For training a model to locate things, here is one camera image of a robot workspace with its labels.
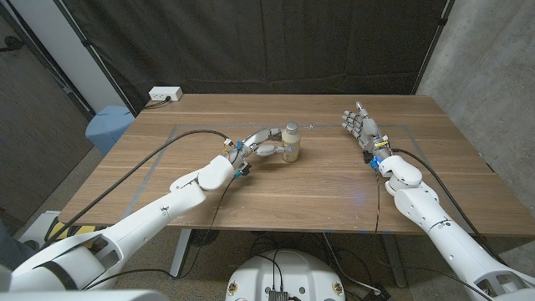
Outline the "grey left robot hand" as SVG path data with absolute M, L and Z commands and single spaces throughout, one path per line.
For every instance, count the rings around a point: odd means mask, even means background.
M 282 130 L 280 128 L 261 129 L 244 140 L 238 140 L 237 143 L 233 143 L 230 139 L 225 140 L 225 157 L 231 162 L 235 169 L 234 178 L 246 176 L 249 173 L 250 164 L 247 163 L 245 159 L 251 154 L 256 154 L 257 156 L 272 156 L 284 152 L 283 146 L 262 145 L 263 142 L 269 140 L 281 142 Z

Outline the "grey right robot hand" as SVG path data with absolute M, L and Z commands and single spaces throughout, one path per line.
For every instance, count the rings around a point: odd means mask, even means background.
M 356 103 L 356 108 L 356 112 L 344 112 L 342 126 L 363 149 L 364 162 L 377 170 L 384 159 L 392 156 L 388 136 L 381 133 L 379 126 L 369 117 L 360 102 Z

